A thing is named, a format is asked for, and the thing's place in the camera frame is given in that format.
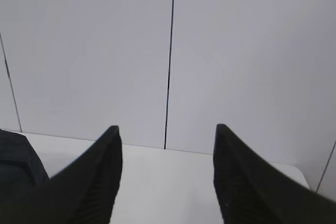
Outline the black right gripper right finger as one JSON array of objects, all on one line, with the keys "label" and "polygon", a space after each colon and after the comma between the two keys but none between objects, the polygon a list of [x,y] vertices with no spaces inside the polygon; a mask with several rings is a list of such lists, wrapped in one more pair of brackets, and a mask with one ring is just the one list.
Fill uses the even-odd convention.
[{"label": "black right gripper right finger", "polygon": [[335,223],[335,202],[289,178],[227,125],[216,126],[214,187],[224,223]]}]

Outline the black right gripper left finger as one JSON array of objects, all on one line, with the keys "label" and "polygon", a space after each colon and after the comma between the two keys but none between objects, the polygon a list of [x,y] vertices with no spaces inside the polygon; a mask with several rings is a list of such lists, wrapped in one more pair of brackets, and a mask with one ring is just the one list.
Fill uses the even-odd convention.
[{"label": "black right gripper left finger", "polygon": [[81,156],[9,206],[10,223],[109,223],[120,188],[123,157],[117,126]]}]

